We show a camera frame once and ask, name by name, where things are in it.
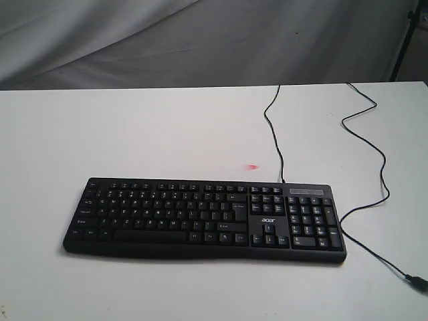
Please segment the black acer keyboard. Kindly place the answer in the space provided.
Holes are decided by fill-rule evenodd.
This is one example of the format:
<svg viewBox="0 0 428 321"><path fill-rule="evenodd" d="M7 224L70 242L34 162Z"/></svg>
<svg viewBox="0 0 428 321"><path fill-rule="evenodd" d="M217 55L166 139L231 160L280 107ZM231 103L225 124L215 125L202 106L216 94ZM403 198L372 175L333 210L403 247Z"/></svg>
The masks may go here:
<svg viewBox="0 0 428 321"><path fill-rule="evenodd" d="M331 188L296 183L91 178L63 246L149 259L346 258Z"/></svg>

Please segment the grey backdrop cloth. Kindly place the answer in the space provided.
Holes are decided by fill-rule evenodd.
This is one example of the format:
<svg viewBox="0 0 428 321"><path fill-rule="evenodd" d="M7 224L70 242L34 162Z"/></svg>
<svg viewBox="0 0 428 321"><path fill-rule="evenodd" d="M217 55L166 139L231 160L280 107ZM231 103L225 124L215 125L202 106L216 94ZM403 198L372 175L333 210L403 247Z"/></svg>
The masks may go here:
<svg viewBox="0 0 428 321"><path fill-rule="evenodd" d="M1 89L384 82L417 1L2 1Z"/></svg>

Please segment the black usb plug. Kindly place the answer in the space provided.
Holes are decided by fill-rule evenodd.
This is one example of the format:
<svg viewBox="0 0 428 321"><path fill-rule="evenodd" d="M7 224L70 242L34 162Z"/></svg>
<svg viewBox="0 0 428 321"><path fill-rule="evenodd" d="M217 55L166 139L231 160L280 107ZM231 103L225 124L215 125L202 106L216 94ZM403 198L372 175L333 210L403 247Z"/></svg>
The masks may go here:
<svg viewBox="0 0 428 321"><path fill-rule="evenodd" d="M427 292L428 290L428 281L420 278L419 276L411 276L409 274L405 275L405 279L409 284L419 292Z"/></svg>

